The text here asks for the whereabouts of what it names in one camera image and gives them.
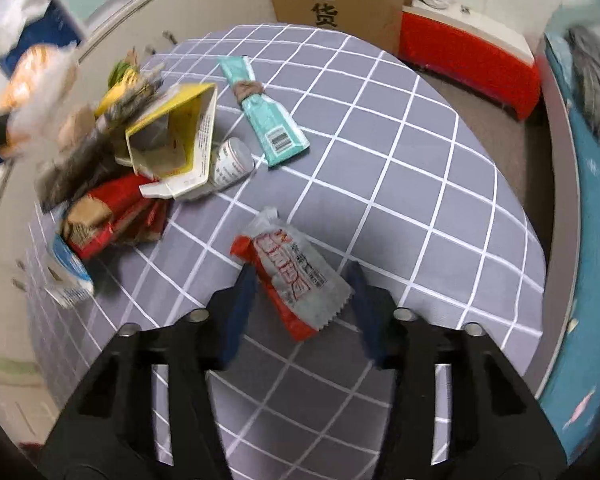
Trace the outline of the blue white paper box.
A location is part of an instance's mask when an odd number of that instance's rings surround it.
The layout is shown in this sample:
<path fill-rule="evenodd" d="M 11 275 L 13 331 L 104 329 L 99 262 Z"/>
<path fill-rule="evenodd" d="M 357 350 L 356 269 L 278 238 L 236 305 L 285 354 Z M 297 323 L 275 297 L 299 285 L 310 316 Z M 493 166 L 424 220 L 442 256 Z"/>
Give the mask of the blue white paper box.
<path fill-rule="evenodd" d="M 86 267 L 59 234 L 47 246 L 43 271 L 44 290 L 59 307 L 72 309 L 94 294 L 94 283 Z"/>

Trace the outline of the red brown snack bag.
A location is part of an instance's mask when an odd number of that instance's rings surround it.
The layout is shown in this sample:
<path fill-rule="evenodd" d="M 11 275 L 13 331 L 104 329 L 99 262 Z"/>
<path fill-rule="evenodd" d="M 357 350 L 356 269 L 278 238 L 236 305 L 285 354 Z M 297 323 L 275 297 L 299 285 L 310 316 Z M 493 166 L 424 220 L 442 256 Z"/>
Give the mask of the red brown snack bag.
<path fill-rule="evenodd" d="M 111 245 L 137 245 L 162 237 L 172 202 L 140 192 L 150 180 L 128 172 L 92 188 L 68 209 L 59 234 L 82 261 Z"/>

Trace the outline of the orange white plastic bag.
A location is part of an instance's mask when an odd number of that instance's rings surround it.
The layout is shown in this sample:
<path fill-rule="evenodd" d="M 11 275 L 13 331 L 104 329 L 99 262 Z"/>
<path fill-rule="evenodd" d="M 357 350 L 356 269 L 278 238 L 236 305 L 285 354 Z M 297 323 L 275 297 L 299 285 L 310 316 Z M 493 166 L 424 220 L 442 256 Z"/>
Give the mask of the orange white plastic bag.
<path fill-rule="evenodd" d="M 53 134 L 56 116 L 78 73 L 74 42 L 65 47 L 35 44 L 24 52 L 0 95 L 0 112 L 8 115 L 0 155 L 14 156 Z"/>

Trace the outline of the teal quilted bed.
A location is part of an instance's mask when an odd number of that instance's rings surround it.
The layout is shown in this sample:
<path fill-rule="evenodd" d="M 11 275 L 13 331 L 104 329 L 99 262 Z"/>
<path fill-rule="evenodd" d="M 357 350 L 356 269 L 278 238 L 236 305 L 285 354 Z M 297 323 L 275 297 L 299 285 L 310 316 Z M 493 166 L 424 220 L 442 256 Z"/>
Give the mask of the teal quilted bed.
<path fill-rule="evenodd" d="M 558 348 L 542 387 L 541 405 L 568 460 L 600 434 L 600 141 L 581 110 L 573 56 L 566 40 L 545 38 L 541 62 L 550 118 L 555 182 L 554 234 L 544 292 L 565 289 Z"/>

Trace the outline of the red white snack wrapper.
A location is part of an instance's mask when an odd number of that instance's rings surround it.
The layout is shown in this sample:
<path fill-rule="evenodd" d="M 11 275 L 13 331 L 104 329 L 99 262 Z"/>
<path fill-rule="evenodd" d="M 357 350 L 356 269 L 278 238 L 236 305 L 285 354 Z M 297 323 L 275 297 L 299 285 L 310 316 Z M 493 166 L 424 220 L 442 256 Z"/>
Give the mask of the red white snack wrapper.
<path fill-rule="evenodd" d="M 249 263 L 268 299 L 295 341 L 327 326 L 348 303 L 352 287 L 306 236 L 280 220 L 274 207 L 262 209 L 233 240 L 230 253 Z"/>

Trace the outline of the grey checkered tablecloth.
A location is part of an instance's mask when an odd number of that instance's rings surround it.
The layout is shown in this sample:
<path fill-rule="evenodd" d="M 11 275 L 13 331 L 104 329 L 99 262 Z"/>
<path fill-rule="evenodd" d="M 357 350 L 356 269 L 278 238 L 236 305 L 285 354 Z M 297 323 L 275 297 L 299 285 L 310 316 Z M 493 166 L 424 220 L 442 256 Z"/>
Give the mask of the grey checkered tablecloth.
<path fill-rule="evenodd" d="M 220 67 L 245 56 L 265 93 L 310 141 L 269 167 Z M 306 234 L 335 269 L 366 278 L 429 322 L 481 324 L 524 372 L 542 334 L 545 257 L 505 178 L 451 105 L 410 68 L 361 39 L 309 27 L 238 25 L 158 53 L 166 84 L 212 82 L 214 137 L 234 136 L 256 168 L 246 180 L 172 209 L 161 240 L 114 247 L 88 267 L 93 298 L 66 310 L 41 264 L 52 214 L 30 223 L 33 348 L 57 405 L 126 322 L 168 325 L 230 286 L 230 254 L 265 207 Z M 366 360 L 350 310 L 294 341 L 259 295 L 236 359 L 209 377 L 238 479 L 367 479 L 392 376 Z"/>

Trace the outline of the crumpled grey brown wrapper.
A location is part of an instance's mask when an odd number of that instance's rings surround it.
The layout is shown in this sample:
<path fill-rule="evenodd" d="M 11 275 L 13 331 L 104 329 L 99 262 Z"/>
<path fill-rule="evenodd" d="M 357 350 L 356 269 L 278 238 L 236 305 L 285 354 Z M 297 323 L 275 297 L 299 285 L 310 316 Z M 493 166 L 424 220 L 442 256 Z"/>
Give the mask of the crumpled grey brown wrapper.
<path fill-rule="evenodd" d="M 95 120 L 92 130 L 81 136 L 67 155 L 42 170 L 35 191 L 43 214 L 63 203 L 74 203 L 117 171 L 114 136 L 140 117 L 162 84 L 161 65 L 142 73 L 138 83 Z"/>

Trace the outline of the yellow white open carton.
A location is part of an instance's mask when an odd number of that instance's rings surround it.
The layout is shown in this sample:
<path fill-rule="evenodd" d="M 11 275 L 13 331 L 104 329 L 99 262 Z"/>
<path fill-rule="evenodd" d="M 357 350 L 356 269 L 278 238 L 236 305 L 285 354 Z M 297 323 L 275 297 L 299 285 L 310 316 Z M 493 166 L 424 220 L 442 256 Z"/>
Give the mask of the yellow white open carton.
<path fill-rule="evenodd" d="M 174 84 L 125 130 L 129 162 L 148 182 L 140 194 L 179 200 L 210 182 L 218 88 Z"/>

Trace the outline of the teal wrapper packet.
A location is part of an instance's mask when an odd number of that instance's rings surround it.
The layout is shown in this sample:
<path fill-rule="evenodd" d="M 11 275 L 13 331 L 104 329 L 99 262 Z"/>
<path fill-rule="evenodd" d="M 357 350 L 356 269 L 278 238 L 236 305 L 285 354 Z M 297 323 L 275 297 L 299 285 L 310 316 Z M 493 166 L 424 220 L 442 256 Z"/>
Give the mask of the teal wrapper packet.
<path fill-rule="evenodd" d="M 282 104 L 265 93 L 248 58 L 223 56 L 220 67 L 236 101 L 260 143 L 269 167 L 276 167 L 302 154 L 310 141 Z"/>

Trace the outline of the yellow green snack packet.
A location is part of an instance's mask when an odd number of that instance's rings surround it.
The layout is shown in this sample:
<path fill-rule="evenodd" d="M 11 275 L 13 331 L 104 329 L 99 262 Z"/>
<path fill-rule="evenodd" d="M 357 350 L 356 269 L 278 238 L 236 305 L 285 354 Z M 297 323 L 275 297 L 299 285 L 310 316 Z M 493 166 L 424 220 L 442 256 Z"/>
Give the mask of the yellow green snack packet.
<path fill-rule="evenodd" d="M 94 116 L 99 118 L 108 108 L 117 102 L 140 78 L 140 66 L 137 62 L 121 60 L 117 62 L 108 77 L 108 90 L 94 109 Z"/>

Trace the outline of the red covered bench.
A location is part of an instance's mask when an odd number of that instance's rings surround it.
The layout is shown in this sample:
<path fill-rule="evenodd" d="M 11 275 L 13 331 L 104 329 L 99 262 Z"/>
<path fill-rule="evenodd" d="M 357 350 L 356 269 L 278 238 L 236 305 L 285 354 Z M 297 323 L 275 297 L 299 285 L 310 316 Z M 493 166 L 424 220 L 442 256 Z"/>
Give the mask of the red covered bench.
<path fill-rule="evenodd" d="M 437 18 L 402 14 L 400 60 L 476 90 L 527 119 L 541 96 L 535 60 L 525 61 L 490 40 Z"/>

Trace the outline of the grey folded blanket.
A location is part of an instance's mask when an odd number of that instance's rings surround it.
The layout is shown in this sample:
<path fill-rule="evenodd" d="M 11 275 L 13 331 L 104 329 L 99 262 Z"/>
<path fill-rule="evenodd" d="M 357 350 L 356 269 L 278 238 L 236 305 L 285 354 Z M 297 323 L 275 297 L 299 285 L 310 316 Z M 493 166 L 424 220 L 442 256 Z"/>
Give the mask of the grey folded blanket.
<path fill-rule="evenodd" d="M 570 27 L 567 40 L 581 110 L 600 141 L 600 37 L 582 25 Z"/>

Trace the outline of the blue bag on cabinet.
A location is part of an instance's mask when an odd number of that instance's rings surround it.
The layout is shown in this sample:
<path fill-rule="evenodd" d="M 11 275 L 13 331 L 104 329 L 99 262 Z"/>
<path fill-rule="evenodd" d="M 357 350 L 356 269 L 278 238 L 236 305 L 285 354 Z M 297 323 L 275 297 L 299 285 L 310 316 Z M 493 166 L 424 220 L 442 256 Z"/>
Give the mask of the blue bag on cabinet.
<path fill-rule="evenodd" d="M 82 39 L 83 35 L 74 27 L 66 12 L 52 1 L 42 18 L 24 26 L 15 47 L 0 56 L 0 69 L 5 76 L 12 76 L 23 53 L 35 44 L 65 47 L 73 42 L 80 44 Z"/>

